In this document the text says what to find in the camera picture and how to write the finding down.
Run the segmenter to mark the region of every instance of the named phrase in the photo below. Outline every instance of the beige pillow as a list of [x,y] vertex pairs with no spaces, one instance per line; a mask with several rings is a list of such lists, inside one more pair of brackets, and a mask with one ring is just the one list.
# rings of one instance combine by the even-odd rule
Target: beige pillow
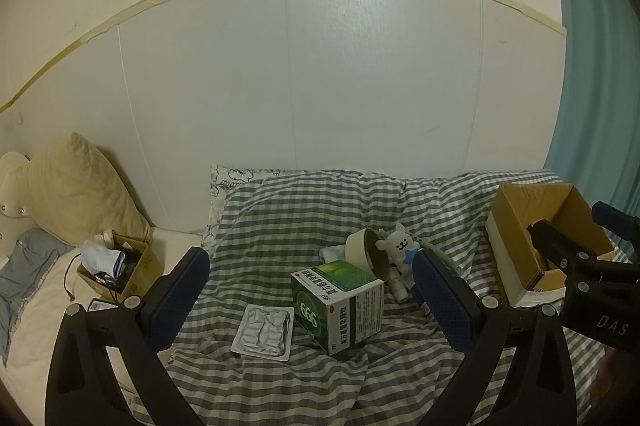
[[111,163],[91,142],[71,133],[16,170],[18,189],[45,231],[79,247],[105,229],[151,241]]

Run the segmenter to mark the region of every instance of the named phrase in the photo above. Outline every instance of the floral pillowcase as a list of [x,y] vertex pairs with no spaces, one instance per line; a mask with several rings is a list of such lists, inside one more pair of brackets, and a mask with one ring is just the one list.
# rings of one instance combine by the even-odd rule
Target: floral pillowcase
[[250,182],[263,181],[283,174],[285,170],[254,170],[250,168],[225,168],[213,164],[211,166],[211,203],[209,206],[209,221],[202,237],[202,246],[209,252],[213,251],[216,234],[222,221],[222,213],[226,201],[231,194]]

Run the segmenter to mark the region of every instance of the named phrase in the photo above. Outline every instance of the blue curtain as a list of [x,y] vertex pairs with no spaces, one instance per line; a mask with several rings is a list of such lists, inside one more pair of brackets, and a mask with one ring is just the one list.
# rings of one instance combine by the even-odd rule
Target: blue curtain
[[640,22],[628,0],[561,1],[564,85],[545,166],[590,203],[638,215]]

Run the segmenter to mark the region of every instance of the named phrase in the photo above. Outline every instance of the gray checkered bedsheet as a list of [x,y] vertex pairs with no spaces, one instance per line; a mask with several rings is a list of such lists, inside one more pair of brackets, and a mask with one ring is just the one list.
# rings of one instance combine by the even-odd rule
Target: gray checkered bedsheet
[[[479,296],[495,293],[482,229],[498,185],[558,181],[551,171],[428,180],[324,171],[243,184],[228,196],[209,250],[209,282],[175,340],[168,372],[208,425],[415,424],[462,361],[433,316],[396,303],[387,290],[382,330],[363,345],[331,358],[296,324],[290,360],[280,363],[230,351],[245,306],[290,306],[290,272],[317,265],[320,247],[398,221],[448,253]],[[565,333],[581,418],[603,351]],[[512,357],[513,349],[504,352],[472,423],[489,413]],[[139,400],[132,410],[151,424]]]

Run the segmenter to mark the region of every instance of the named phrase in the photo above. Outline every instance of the stuffed toy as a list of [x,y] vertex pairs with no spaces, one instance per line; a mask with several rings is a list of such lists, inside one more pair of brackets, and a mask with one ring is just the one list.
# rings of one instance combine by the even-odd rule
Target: stuffed toy
[[420,250],[420,244],[414,241],[401,223],[397,223],[396,230],[385,239],[378,240],[376,247],[386,252],[389,261],[396,265],[401,274],[411,269],[414,256]]

